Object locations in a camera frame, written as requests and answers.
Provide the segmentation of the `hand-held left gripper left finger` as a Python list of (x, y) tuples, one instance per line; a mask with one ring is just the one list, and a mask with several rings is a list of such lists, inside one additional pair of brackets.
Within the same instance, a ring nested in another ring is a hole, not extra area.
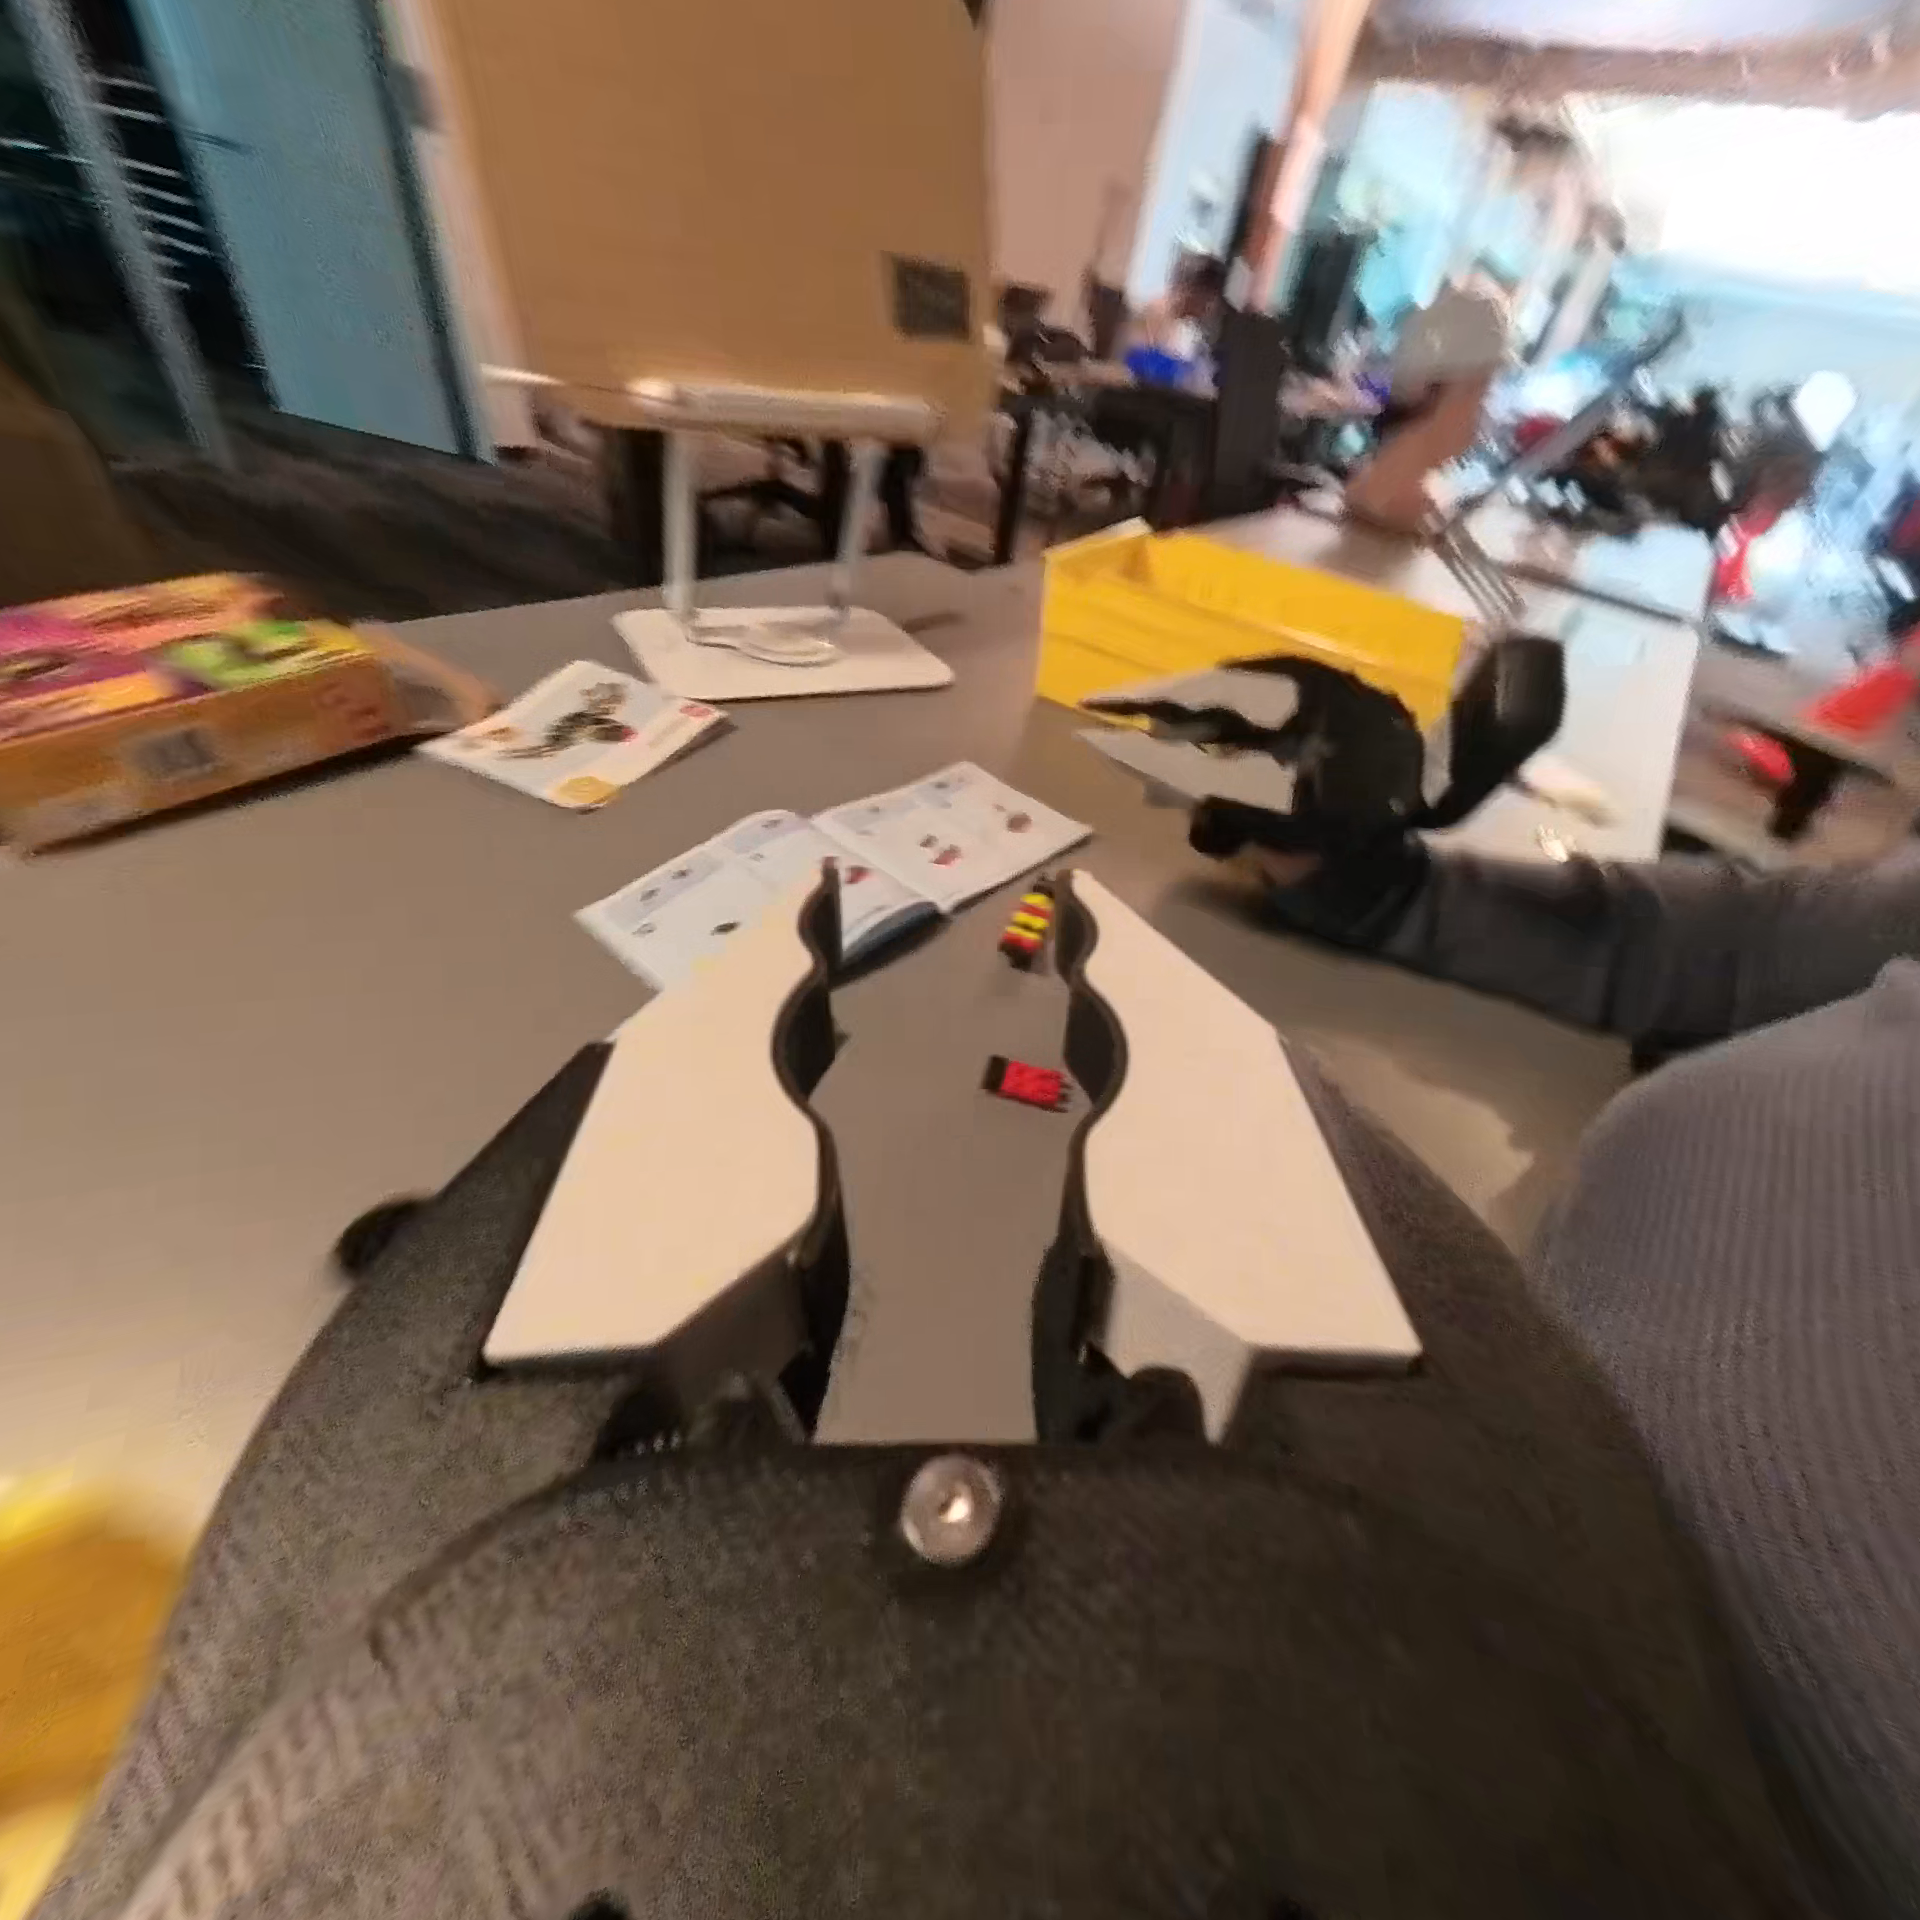
[(482, 1339), (492, 1375), (631, 1360), (700, 1401), (832, 1344), (842, 1191), (811, 1095), (838, 930), (819, 863), (614, 1032)]

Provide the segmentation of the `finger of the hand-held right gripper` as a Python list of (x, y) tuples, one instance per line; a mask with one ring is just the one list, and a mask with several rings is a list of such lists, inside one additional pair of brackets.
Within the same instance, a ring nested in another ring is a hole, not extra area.
[(1088, 695), (1079, 712), (1102, 724), (1135, 730), (1280, 730), (1301, 706), (1286, 671), (1213, 666)]
[(1135, 730), (1079, 730), (1075, 739), (1143, 785), (1152, 803), (1195, 807), (1226, 800), (1292, 810), (1294, 768), (1268, 752), (1240, 752)]

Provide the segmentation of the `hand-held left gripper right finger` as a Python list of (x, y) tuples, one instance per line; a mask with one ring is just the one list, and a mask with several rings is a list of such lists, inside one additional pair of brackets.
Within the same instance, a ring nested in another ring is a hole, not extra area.
[(1219, 1442), (1261, 1376), (1416, 1369), (1280, 1032), (1088, 872), (1058, 878), (1054, 962), (1086, 1110), (1042, 1257), (1042, 1438), (1166, 1407)]

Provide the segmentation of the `yellow plastic bin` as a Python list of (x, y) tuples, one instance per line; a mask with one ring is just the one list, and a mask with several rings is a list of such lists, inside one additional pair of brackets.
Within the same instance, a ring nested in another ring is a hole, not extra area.
[(189, 1536), (126, 1486), (2, 1481), (2, 1916), (28, 1916), (152, 1678)]
[(1396, 695), (1430, 728), (1471, 624), (1400, 592), (1132, 519), (1042, 562), (1035, 698), (1056, 706), (1213, 666), (1303, 656)]

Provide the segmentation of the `lego instruction booklet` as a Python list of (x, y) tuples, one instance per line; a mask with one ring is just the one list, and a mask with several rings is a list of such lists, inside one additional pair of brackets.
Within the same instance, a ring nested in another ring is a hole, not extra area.
[(755, 811), (580, 908), (576, 924), (666, 992), (834, 864), (838, 962), (854, 970), (1091, 836), (1091, 825), (957, 761), (811, 816)]

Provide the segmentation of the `small white lego leaflet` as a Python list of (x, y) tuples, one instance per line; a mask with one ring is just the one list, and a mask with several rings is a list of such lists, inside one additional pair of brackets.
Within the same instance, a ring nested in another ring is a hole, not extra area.
[(415, 756), (554, 810), (592, 811), (730, 730), (730, 716), (614, 668), (576, 660)]

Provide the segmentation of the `colourful lego box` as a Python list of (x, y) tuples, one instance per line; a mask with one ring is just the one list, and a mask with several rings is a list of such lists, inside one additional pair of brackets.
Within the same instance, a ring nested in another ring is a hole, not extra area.
[(2, 839), (35, 856), (480, 722), (488, 684), (202, 574), (2, 616)]

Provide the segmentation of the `small dark round disc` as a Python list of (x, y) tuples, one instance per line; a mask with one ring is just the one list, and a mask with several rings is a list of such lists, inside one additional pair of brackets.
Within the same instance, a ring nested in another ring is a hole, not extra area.
[(406, 1194), (355, 1216), (332, 1247), (332, 1265), (341, 1280), (358, 1282), (426, 1208), (428, 1196)]

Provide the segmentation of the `black computer monitor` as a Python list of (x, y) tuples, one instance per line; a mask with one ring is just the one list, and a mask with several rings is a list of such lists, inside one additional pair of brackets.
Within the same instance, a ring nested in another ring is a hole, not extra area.
[(1286, 374), (1286, 326), (1227, 307), (1216, 330), (1213, 419), (1198, 506), (1202, 521), (1260, 512), (1271, 503)]

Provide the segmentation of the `person's dark grey clothing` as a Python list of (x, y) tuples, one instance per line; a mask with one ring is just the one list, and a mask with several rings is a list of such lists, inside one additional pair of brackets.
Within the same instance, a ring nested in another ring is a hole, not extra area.
[(1712, 1574), (1838, 1912), (1916, 1916), (1916, 962), (1621, 1094), (1535, 1282)]

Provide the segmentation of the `wooden book stand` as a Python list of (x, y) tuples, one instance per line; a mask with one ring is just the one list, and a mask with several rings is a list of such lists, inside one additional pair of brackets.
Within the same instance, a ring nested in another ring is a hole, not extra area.
[[(519, 359), (495, 375), (614, 440), (658, 610), (614, 626), (710, 705), (952, 684), (858, 604), (886, 456), (983, 425), (986, 33), (951, 3), (435, 6), (444, 104)], [(701, 609), (700, 444), (847, 458), (810, 606)]]

